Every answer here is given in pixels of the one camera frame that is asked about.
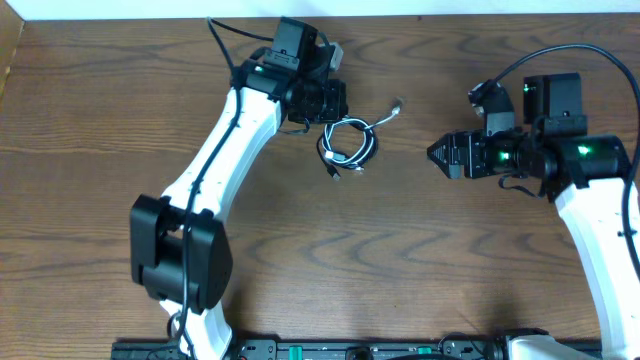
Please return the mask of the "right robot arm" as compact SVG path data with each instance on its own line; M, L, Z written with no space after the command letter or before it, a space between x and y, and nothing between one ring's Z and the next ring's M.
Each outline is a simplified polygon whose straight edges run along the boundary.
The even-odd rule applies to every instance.
M536 197L553 203L568 228L598 315L605 359L639 356L639 281L623 223L639 225L638 192L626 191L631 163L614 135L590 135L576 73L527 77L524 121L502 86L473 102L484 126L450 132L427 149L428 158L450 179L497 175L537 178Z

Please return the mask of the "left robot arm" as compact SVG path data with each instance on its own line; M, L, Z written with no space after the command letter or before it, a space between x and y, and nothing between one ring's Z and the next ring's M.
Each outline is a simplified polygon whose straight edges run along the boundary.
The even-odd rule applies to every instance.
M331 78L343 50L313 26L281 18L276 33L231 65L222 113L185 171L130 211L131 275L169 314L169 341L147 359L221 359L233 333L221 299L233 259L224 225L245 176L284 120L305 126L348 112Z

